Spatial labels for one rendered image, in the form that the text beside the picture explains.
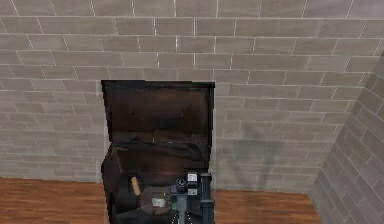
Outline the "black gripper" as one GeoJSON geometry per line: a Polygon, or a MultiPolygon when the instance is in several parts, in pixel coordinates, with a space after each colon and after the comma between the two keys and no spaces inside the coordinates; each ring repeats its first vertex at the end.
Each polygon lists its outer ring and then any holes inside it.
{"type": "Polygon", "coordinates": [[[188,181],[184,178],[179,178],[176,182],[176,190],[178,193],[185,193],[188,188],[188,181]]]}

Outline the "dark brown open chest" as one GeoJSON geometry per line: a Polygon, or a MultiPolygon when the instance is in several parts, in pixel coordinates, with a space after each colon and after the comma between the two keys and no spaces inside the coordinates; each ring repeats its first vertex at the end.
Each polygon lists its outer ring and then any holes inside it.
{"type": "MultiPolygon", "coordinates": [[[[101,84],[110,142],[101,164],[108,224],[177,224],[169,188],[189,172],[210,173],[215,84],[101,84]],[[134,176],[140,196],[133,192],[134,176]],[[165,199],[166,206],[153,207],[153,198],[165,199]]],[[[188,200],[186,224],[202,224],[199,199],[188,200]]]]}

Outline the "tan cylinder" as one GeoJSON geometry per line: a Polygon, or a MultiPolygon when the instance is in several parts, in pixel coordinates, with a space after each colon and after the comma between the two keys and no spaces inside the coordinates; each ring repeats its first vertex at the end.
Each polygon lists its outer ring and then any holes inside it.
{"type": "Polygon", "coordinates": [[[134,194],[136,196],[140,196],[141,189],[140,189],[140,185],[139,185],[137,177],[134,176],[134,177],[131,178],[131,185],[132,185],[134,194]]]}

